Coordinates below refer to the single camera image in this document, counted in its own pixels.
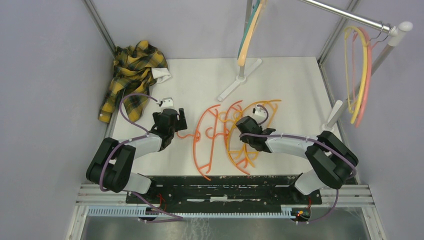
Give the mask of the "yellow hanger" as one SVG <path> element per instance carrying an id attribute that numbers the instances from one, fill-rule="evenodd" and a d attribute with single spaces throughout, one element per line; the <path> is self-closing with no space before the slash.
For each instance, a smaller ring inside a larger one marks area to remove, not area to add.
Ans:
<path id="1" fill-rule="evenodd" d="M 365 82 L 366 82 L 366 75 L 367 75 L 367 48 L 366 48 L 366 41 L 364 35 L 359 31 L 359 27 L 357 26 L 347 26 L 344 30 L 344 37 L 343 37 L 343 46 L 344 46 L 344 64 L 345 64 L 345 80 L 346 80 L 346 90 L 347 92 L 350 92 L 351 83 L 354 82 L 353 78 L 350 78 L 349 75 L 349 60 L 348 60 L 348 39 L 349 37 L 352 37 L 352 46 L 355 46 L 355 39 L 359 38 L 361 42 L 361 48 L 362 48 L 362 71 L 361 71 L 361 77 L 359 82 L 359 89 L 355 90 L 353 89 L 351 92 L 353 93 L 353 96 L 347 97 L 347 110 L 349 113 L 351 113 L 351 119 L 350 124 L 355 125 L 357 121 L 357 116 L 359 114 L 359 108 L 361 107 L 362 98 L 364 96 L 364 89 L 365 89 Z"/>

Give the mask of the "pink hanger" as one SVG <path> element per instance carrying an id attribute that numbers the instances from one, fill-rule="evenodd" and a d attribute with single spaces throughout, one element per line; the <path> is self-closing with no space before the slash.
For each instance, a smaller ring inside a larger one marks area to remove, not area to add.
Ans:
<path id="1" fill-rule="evenodd" d="M 371 45 L 371 38 L 369 36 L 369 34 L 367 33 L 367 31 L 363 28 L 363 27 L 359 27 L 358 28 L 359 31 L 363 34 L 364 38 L 365 38 L 365 43 L 366 43 L 366 50 L 367 50 L 367 73 L 366 73 L 366 79 L 365 79 L 365 86 L 364 86 L 364 91 L 363 91 L 363 97 L 362 97 L 362 102 L 359 108 L 359 113 L 358 116 L 356 118 L 356 122 L 355 122 L 355 127 L 358 128 L 362 122 L 366 107 L 367 107 L 367 103 L 368 103 L 368 95 L 369 95 L 369 88 L 370 88 L 370 83 L 371 83 L 371 79 L 372 79 L 372 60 L 373 60 L 373 47 Z"/>

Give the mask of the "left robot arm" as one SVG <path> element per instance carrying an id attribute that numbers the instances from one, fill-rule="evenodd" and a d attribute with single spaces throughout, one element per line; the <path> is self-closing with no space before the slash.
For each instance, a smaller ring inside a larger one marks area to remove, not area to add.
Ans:
<path id="1" fill-rule="evenodd" d="M 86 179 L 102 191 L 136 192 L 147 204 L 154 202 L 158 191 L 153 180 L 132 172 L 134 160 L 167 148 L 178 131 L 188 128 L 183 108 L 165 108 L 152 114 L 154 125 L 146 135 L 118 141 L 104 138 L 86 171 Z"/>

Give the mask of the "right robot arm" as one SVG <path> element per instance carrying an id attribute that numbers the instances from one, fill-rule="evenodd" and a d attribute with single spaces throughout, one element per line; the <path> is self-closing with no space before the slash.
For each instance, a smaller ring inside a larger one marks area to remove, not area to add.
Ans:
<path id="1" fill-rule="evenodd" d="M 356 155 L 332 132 L 324 130 L 314 137 L 280 133 L 274 128 L 262 128 L 251 116 L 235 124 L 239 139 L 258 152 L 282 153 L 308 160 L 312 169 L 301 173 L 289 189 L 289 199 L 302 204 L 309 195 L 329 187 L 340 189 L 357 174 Z"/>

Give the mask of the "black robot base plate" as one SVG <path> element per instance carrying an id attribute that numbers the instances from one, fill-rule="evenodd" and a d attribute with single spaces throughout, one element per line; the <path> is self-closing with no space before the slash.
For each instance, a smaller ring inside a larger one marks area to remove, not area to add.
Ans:
<path id="1" fill-rule="evenodd" d="M 319 190 L 303 195 L 294 175 L 152 176 L 143 198 L 168 213 L 279 213 L 282 205 L 320 205 Z"/>

